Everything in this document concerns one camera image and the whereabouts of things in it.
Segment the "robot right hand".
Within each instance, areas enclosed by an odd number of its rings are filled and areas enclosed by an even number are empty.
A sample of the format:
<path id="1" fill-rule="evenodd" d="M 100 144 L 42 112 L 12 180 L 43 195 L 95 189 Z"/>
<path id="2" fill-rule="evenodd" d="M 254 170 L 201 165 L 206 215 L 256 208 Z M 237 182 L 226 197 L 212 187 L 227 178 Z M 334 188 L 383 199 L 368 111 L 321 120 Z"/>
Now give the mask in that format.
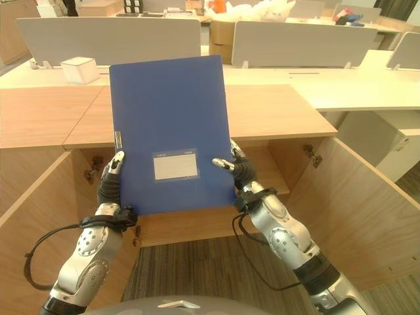
<path id="1" fill-rule="evenodd" d="M 245 152 L 233 139 L 230 139 L 230 151 L 233 157 L 232 161 L 213 158 L 212 164 L 230 173 L 234 178 L 236 189 L 242 190 L 245 186 L 257 180 L 257 171 Z"/>

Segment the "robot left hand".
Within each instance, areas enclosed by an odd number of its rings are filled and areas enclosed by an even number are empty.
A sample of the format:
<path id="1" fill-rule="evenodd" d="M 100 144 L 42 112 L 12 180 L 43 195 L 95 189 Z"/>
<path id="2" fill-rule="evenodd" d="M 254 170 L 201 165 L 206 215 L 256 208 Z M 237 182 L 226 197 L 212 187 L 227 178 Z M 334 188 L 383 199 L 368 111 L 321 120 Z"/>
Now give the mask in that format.
<path id="1" fill-rule="evenodd" d="M 98 205 L 105 203 L 121 204 L 120 188 L 121 176 L 120 171 L 123 165 L 125 152 L 120 150 L 115 153 L 113 158 L 105 166 L 97 188 Z"/>

